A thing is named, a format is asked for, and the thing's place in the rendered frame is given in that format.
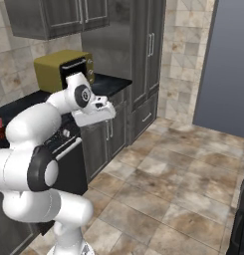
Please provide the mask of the olive toaster oven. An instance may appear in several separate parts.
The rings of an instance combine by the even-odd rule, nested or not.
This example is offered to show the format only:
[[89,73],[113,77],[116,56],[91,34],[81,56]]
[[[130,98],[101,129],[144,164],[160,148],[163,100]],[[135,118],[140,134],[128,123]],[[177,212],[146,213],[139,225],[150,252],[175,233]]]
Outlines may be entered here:
[[66,78],[82,72],[90,84],[95,81],[93,55],[76,50],[62,50],[34,60],[39,89],[48,93],[64,90]]

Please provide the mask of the steel fridge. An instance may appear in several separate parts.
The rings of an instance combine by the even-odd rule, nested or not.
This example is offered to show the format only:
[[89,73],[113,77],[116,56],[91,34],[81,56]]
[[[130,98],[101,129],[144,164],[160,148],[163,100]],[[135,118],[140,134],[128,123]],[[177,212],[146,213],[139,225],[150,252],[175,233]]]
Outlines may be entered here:
[[[127,142],[133,143],[156,119],[166,0],[109,0],[110,24],[82,33],[94,71],[131,81],[127,92]],[[154,33],[153,56],[147,56]],[[149,114],[144,123],[142,120]]]

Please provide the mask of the black stove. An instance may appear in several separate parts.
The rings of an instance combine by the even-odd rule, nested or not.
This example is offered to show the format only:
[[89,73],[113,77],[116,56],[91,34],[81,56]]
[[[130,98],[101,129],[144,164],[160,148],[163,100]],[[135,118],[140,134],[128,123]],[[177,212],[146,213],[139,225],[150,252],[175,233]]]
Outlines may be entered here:
[[[64,129],[70,131],[70,137],[63,135]],[[59,129],[44,142],[44,145],[54,155],[57,148],[71,144],[71,139],[76,137],[81,137],[80,128],[71,114],[65,114],[62,116],[62,124]],[[83,195],[88,190],[82,143],[61,158],[58,161],[58,166],[59,174],[53,188],[77,195]]]

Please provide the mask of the grey base cupboard door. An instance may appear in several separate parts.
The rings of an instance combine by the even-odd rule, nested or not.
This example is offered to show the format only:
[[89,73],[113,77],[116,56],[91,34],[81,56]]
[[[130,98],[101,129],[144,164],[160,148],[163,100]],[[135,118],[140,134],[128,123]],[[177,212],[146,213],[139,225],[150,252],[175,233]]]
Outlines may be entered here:
[[91,182],[108,162],[106,123],[82,127],[81,138],[87,179]]
[[126,141],[126,105],[116,107],[117,115],[111,120],[110,156],[114,158],[125,146]]

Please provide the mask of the grey base cupboard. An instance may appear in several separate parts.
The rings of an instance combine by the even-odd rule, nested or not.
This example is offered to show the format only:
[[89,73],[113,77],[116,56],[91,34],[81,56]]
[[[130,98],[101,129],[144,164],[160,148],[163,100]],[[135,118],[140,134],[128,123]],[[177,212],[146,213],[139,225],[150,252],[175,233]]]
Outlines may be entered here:
[[19,255],[40,233],[36,224],[23,223],[8,218],[2,209],[0,193],[0,255]]

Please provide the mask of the grey wall cupboard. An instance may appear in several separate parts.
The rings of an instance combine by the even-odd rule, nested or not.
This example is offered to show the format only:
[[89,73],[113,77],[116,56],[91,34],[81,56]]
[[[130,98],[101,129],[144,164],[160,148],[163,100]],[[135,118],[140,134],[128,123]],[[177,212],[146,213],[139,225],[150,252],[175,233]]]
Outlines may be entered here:
[[16,37],[50,40],[110,24],[109,0],[4,0],[12,33]]

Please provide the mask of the black counter unit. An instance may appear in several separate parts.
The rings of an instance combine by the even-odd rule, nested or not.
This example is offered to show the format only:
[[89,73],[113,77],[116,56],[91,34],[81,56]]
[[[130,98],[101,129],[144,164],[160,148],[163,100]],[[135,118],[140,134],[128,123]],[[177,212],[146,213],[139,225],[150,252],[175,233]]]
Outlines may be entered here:
[[226,255],[244,255],[244,178]]

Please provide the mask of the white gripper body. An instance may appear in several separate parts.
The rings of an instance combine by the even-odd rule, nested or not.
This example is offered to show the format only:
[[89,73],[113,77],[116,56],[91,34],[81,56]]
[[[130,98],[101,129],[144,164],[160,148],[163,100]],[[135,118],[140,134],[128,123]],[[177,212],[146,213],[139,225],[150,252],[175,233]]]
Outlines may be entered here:
[[116,116],[116,110],[112,103],[93,103],[88,111],[78,110],[72,112],[72,116],[78,127],[85,127],[108,121]]

